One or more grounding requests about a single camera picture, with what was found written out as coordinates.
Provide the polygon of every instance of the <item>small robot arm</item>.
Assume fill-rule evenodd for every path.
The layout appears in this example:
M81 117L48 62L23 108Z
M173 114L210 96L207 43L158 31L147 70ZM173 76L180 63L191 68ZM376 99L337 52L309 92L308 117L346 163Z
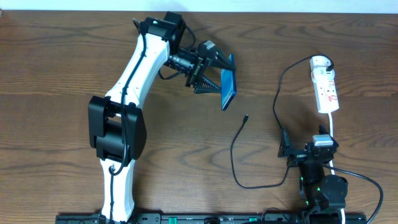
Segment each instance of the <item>small robot arm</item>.
M104 171L105 199L101 216L120 223L128 221L134 209L132 175L147 136L142 108L161 67L165 65L184 73L185 86L192 85L194 93L221 93L220 86L204 75L207 67L236 69L209 40L200 43L197 49L180 47L186 25L179 14L168 12L164 19L148 17L138 26L136 49L120 79L104 98L92 97L88 106L90 145L96 149ZM121 113L124 113L125 126L108 119ZM125 151L128 158L124 163ZM110 167L118 170L121 166L118 175L112 176L108 170Z

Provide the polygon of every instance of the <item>blue object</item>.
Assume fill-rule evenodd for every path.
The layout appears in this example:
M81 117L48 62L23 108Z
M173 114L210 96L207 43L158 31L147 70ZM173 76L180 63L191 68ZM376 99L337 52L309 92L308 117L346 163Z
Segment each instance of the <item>blue object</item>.
M235 64L234 55L229 55L230 61ZM236 95L235 71L221 70L221 109L226 110Z

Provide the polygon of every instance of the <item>wood grain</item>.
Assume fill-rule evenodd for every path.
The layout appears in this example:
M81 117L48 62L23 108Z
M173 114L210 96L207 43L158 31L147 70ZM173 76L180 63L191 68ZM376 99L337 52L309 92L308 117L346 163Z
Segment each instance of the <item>wood grain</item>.
M88 143L87 105L116 82L136 44L131 18L162 12L6 11L0 18L1 223L53 223L59 213L93 213L103 205L103 174ZM220 97L194 95L183 77L154 82L145 102L148 140L134 173L134 199L163 212L293 210L299 171L276 183L279 130L272 100L284 68L322 52L335 63L340 143L335 166L378 181L385 199L374 223L394 223L398 209L398 16L374 14L183 13L198 41L234 52L238 95L227 111ZM183 44L189 44L186 35ZM217 70L207 75L218 79ZM297 147L317 133L318 114L308 63L286 74L277 112ZM378 191L349 181L348 212L373 212Z

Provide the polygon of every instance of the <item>white wall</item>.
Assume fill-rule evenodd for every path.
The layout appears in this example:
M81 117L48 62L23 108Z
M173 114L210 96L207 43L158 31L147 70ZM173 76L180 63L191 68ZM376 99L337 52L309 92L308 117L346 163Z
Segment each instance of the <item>white wall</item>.
M398 0L0 0L4 10L398 13Z

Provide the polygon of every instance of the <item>power strip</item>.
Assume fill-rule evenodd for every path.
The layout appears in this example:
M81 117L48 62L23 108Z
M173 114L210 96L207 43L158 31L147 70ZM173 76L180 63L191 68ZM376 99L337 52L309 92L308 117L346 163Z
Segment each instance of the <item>power strip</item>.
M319 113L331 113L338 110L335 71L327 71L331 64L324 56L314 56L310 60L311 79Z

